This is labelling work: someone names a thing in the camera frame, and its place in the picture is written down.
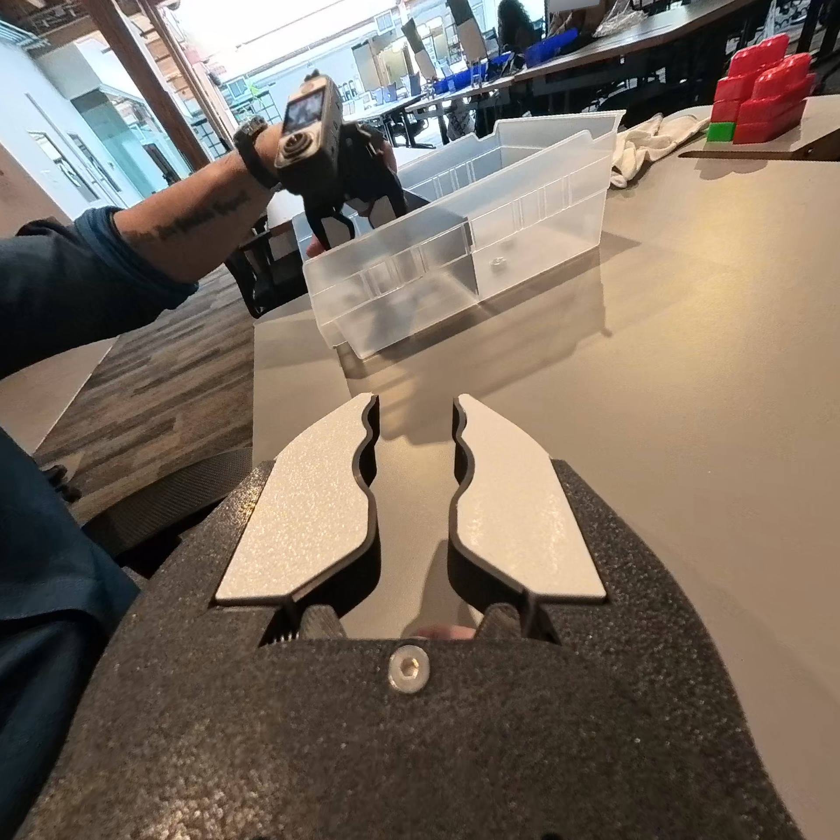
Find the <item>red toy block stack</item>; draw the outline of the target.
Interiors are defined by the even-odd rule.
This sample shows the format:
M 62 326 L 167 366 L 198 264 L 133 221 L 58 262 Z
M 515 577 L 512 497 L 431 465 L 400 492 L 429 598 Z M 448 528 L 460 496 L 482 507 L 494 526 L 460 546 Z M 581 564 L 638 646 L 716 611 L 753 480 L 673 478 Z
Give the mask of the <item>red toy block stack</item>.
M 816 75 L 807 52 L 787 55 L 787 34 L 737 51 L 717 82 L 710 122 L 735 122 L 733 144 L 761 144 L 802 121 Z

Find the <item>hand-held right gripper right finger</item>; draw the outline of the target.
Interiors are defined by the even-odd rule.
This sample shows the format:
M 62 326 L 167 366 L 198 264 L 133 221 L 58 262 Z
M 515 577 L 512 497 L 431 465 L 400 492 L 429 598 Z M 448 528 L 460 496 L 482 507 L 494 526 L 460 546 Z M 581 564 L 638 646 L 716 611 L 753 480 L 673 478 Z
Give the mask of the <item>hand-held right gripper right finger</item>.
M 469 604 L 496 585 L 514 602 L 602 603 L 606 588 L 549 453 L 469 394 L 454 399 L 458 482 L 449 545 L 466 562 Z

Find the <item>brown thin board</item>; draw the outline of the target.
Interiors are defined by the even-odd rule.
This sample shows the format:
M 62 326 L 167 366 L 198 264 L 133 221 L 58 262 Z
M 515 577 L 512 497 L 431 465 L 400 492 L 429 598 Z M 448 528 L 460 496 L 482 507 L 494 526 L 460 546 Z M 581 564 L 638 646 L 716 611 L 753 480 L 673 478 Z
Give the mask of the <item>brown thin board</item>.
M 767 143 L 705 143 L 678 153 L 688 159 L 725 161 L 839 161 L 839 128 L 821 129 L 801 123 Z

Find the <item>person's left forearm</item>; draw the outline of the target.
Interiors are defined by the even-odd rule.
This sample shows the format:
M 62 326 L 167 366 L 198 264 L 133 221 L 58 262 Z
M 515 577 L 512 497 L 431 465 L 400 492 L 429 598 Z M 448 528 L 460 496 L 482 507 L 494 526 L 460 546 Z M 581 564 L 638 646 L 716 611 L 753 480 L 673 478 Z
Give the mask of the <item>person's left forearm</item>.
M 122 239 L 176 282 L 193 284 L 223 264 L 266 214 L 273 187 L 236 151 L 113 216 Z

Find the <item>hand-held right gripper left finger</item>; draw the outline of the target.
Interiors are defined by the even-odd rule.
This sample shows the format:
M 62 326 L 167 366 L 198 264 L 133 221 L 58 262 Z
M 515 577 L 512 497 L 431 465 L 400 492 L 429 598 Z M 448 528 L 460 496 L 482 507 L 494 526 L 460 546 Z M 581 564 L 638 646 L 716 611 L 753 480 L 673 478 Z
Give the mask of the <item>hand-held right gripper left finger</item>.
M 221 606 L 292 606 L 369 555 L 380 400 L 364 392 L 276 457 L 216 590 Z

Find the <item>person's black office chair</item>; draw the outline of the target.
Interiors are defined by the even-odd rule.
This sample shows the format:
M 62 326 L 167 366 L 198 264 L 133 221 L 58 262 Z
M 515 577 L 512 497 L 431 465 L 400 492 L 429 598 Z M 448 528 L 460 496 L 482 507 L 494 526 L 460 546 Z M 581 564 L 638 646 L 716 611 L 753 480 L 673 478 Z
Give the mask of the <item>person's black office chair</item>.
M 115 560 L 137 553 L 204 520 L 249 476 L 252 466 L 252 447 L 209 456 L 121 499 L 81 529 Z

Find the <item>black wrist watch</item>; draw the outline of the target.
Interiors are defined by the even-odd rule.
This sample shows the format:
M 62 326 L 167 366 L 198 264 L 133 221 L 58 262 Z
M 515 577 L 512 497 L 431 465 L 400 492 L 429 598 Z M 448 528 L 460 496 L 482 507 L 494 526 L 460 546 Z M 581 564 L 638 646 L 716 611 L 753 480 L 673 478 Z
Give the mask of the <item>black wrist watch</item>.
M 241 123 L 234 134 L 234 147 L 247 173 L 273 193 L 282 188 L 276 166 L 281 138 L 282 124 L 260 116 Z

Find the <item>row of blue bins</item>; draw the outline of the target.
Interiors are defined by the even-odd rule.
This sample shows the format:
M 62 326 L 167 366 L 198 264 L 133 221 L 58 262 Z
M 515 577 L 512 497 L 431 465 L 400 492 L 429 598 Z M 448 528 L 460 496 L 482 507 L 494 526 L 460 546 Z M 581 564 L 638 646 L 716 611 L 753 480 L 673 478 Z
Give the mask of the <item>row of blue bins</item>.
M 571 28 L 562 33 L 544 38 L 523 52 L 508 51 L 496 57 L 482 60 L 479 64 L 461 70 L 433 83 L 435 96 L 443 97 L 481 85 L 486 81 L 512 76 L 522 69 L 531 69 L 557 57 L 568 45 L 578 38 L 578 29 Z

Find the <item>clear divided plastic bin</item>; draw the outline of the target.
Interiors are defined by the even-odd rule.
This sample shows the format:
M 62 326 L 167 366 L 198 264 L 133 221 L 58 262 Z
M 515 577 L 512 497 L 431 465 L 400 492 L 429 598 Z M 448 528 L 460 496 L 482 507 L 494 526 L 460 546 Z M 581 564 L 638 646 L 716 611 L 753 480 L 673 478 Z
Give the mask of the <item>clear divided plastic bin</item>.
M 433 271 L 420 277 L 405 217 L 365 228 L 303 263 L 327 346 L 367 359 L 597 247 L 624 110 L 502 119 L 401 168 L 404 189 L 469 219 L 478 298 Z M 504 271 L 491 270 L 495 257 Z

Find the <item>person's left hand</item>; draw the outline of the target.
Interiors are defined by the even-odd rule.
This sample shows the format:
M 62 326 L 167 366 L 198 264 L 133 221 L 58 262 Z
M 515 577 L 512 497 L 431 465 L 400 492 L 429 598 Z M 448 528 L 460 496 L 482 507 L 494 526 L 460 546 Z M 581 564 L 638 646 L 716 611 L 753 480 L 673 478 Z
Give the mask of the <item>person's left hand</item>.
M 377 132 L 368 133 L 354 125 L 341 141 L 338 173 L 330 189 L 317 202 L 304 201 L 304 210 L 312 230 L 307 256 L 320 256 L 331 248 L 322 245 L 322 211 L 342 210 L 346 204 L 358 206 L 363 215 L 363 202 L 389 196 L 398 216 L 406 214 L 403 188 L 397 178 L 396 158 L 392 146 Z

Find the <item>white cloth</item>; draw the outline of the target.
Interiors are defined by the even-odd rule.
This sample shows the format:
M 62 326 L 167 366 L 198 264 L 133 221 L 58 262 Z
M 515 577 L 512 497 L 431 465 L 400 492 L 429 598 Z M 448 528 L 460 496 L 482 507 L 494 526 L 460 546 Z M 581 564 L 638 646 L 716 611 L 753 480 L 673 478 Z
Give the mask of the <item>white cloth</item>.
M 710 118 L 696 115 L 661 113 L 639 123 L 616 136 L 612 156 L 610 186 L 617 190 L 627 188 L 643 169 L 675 152 L 686 142 L 704 133 Z

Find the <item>person's blue shirt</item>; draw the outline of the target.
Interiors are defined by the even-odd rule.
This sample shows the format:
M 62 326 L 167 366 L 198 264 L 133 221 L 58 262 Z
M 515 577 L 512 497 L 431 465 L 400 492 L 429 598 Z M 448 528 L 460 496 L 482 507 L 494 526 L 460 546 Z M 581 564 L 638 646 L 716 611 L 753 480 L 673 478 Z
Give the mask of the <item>person's blue shirt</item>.
M 120 236 L 116 209 L 28 223 L 1 243 L 1 377 L 151 324 L 175 283 Z M 1 834 L 13 838 L 139 589 L 1 433 Z

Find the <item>black bin divider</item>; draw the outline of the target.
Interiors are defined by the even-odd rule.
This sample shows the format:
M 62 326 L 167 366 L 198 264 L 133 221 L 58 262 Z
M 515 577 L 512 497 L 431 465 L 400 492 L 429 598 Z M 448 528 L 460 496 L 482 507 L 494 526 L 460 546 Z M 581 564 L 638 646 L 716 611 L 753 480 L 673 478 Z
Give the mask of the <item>black bin divider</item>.
M 403 219 L 416 273 L 425 277 L 440 271 L 445 279 L 478 298 L 474 238 L 468 217 L 442 201 L 433 202 L 414 191 L 404 189 L 403 195 L 407 210 L 416 216 Z

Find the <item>wooden support post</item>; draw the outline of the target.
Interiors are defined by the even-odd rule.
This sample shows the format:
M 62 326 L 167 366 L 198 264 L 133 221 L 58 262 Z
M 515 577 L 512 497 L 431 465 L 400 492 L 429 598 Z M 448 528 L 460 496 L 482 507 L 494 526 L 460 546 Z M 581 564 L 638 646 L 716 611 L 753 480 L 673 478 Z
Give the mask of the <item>wooden support post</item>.
M 82 1 L 81 4 L 184 161 L 193 172 L 202 169 L 211 159 L 184 119 L 156 64 L 144 51 L 143 44 L 135 37 L 128 19 L 122 15 L 116 2 Z

